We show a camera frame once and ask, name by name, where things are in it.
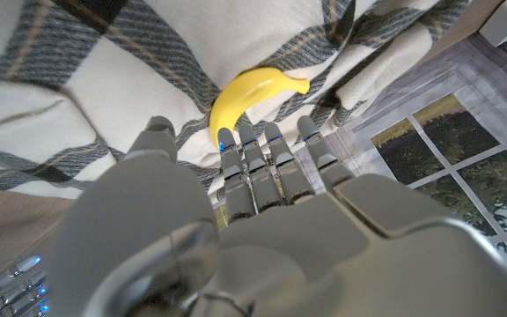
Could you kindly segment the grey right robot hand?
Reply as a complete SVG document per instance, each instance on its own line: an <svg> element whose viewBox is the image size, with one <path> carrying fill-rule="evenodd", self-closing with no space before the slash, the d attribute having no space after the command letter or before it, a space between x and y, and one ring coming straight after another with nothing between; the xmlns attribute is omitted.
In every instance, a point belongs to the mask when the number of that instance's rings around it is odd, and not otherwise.
<svg viewBox="0 0 507 317"><path fill-rule="evenodd" d="M0 272L0 317L48 315L47 271L41 262L39 254L30 254Z"/></svg>

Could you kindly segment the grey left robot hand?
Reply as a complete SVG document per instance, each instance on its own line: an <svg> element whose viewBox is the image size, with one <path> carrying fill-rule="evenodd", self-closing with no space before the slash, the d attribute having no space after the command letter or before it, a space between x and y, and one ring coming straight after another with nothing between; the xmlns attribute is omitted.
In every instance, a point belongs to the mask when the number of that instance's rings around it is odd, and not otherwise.
<svg viewBox="0 0 507 317"><path fill-rule="evenodd" d="M325 182L313 192L275 124L278 187L249 129L219 131L229 224L150 119L126 157L65 215L48 316L507 316L503 257L443 205L384 176L352 175L298 121Z"/></svg>

